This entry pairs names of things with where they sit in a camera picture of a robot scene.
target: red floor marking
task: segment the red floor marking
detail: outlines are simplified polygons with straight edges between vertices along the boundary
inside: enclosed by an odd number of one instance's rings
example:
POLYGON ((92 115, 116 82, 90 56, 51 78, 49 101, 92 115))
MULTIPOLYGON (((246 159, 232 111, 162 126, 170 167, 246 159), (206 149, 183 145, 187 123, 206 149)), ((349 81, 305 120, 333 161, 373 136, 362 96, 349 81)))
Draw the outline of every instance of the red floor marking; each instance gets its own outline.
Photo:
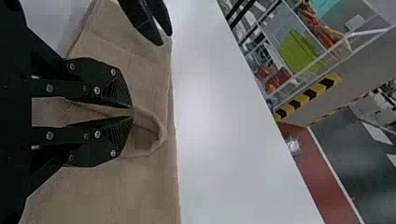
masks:
POLYGON ((294 159, 325 223, 360 224, 309 131, 289 124, 277 125, 282 133, 300 139, 303 153, 294 159))

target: bolt head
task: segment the bolt head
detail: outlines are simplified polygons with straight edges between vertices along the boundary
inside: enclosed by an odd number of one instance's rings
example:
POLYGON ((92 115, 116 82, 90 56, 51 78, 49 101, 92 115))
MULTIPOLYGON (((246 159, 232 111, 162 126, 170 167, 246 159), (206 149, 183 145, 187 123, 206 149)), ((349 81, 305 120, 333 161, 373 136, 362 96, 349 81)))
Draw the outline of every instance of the bolt head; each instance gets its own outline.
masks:
POLYGON ((76 69, 76 66, 73 63, 69 64, 69 69, 74 71, 76 69))
POLYGON ((49 93, 53 92, 53 86, 50 85, 50 84, 48 84, 48 85, 46 86, 46 92, 49 92, 49 93))
POLYGON ((116 69, 112 68, 112 69, 110 70, 110 73, 111 73, 111 76, 114 77, 114 76, 117 74, 117 71, 116 71, 116 69))
POLYGON ((95 138, 100 138, 101 133, 99 131, 96 131, 94 135, 95 135, 95 138))
POLYGON ((48 140, 52 140, 52 139, 53 139, 53 136, 54 136, 53 132, 47 132, 47 134, 46 134, 46 138, 47 138, 48 140))
POLYGON ((69 158, 68 158, 69 161, 74 161, 74 159, 75 159, 74 155, 69 155, 69 158))
POLYGON ((30 146, 30 149, 33 151, 33 150, 38 150, 38 149, 40 149, 41 148, 41 146, 39 146, 39 145, 37 145, 37 146, 30 146))
POLYGON ((100 88, 99 88, 99 87, 93 88, 93 92, 94 92, 96 95, 99 95, 99 94, 100 94, 100 88))
POLYGON ((117 154, 117 153, 116 153, 116 150, 114 150, 114 149, 111 150, 111 152, 110 152, 110 156, 111 156, 111 157, 115 157, 116 154, 117 154))

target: beige towel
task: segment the beige towel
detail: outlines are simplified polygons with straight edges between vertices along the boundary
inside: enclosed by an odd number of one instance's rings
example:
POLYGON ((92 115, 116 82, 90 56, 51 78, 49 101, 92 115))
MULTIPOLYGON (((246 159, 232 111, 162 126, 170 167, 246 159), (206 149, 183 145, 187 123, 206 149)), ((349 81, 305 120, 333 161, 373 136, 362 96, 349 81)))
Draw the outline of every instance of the beige towel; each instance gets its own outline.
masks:
POLYGON ((62 168, 29 197, 21 223, 177 224, 171 41, 154 47, 109 0, 94 1, 81 27, 69 57, 93 57, 120 68, 135 110, 76 104, 63 98, 35 99, 33 124, 63 127, 129 114, 143 128, 135 129, 114 161, 95 168, 62 168))
POLYGON ((134 109, 76 104, 63 98, 34 99, 34 125, 63 127, 89 119, 130 115, 134 116, 136 127, 121 156, 151 154, 167 137, 171 39, 164 36, 164 46, 154 46, 133 28, 120 6, 110 0, 95 0, 81 28, 67 57, 91 57, 118 67, 127 82, 134 109))

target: white table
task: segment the white table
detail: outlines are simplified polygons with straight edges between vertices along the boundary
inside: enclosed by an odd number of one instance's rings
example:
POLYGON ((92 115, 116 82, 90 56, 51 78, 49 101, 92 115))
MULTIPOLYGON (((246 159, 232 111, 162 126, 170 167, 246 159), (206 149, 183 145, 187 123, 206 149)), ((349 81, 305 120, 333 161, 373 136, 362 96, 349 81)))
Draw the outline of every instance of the white table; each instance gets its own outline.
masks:
POLYGON ((323 223, 217 1, 166 4, 182 223, 323 223))

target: hazard stripe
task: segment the hazard stripe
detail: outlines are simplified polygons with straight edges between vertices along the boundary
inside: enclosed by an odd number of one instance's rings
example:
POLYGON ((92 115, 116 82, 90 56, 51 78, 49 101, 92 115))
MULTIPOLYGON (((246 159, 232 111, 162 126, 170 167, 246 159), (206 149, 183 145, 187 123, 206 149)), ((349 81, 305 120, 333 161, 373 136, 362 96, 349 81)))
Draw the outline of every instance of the hazard stripe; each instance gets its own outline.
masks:
POLYGON ((325 93, 328 89, 340 83, 342 79, 335 73, 330 73, 318 83, 313 84, 307 90, 297 94, 288 103, 282 105, 275 113, 274 118, 280 121, 287 116, 290 116, 296 110, 309 104, 310 101, 318 98, 321 94, 325 93))
POLYGON ((318 119, 315 120, 314 122, 310 123, 310 125, 316 124, 316 123, 318 123, 319 121, 321 121, 322 119, 325 119, 325 118, 329 117, 330 115, 335 114, 336 112, 338 112, 338 111, 344 109, 345 107, 350 106, 351 104, 355 103, 356 101, 358 101, 358 100, 360 100, 360 99, 363 99, 363 98, 366 98, 367 96, 369 96, 369 94, 370 94, 370 92, 364 93, 364 94, 362 94, 361 96, 359 96, 359 97, 353 99, 353 100, 350 101, 349 103, 343 104, 343 105, 341 105, 341 106, 335 108, 333 111, 330 111, 329 113, 323 115, 322 117, 318 118, 318 119))

